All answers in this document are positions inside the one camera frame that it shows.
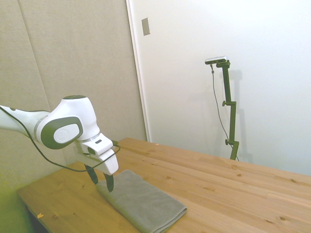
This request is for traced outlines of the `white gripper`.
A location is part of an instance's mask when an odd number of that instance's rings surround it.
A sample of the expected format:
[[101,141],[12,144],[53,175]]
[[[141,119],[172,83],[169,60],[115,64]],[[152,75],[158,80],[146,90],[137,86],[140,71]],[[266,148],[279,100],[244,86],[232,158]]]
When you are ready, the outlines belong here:
[[101,145],[101,143],[74,143],[74,148],[77,152],[76,158],[78,161],[85,164],[86,172],[94,184],[97,184],[99,181],[98,176],[92,167],[100,164],[95,168],[104,173],[109,193],[114,189],[113,174],[119,168],[118,161],[112,147],[112,143],[104,143],[104,145]]

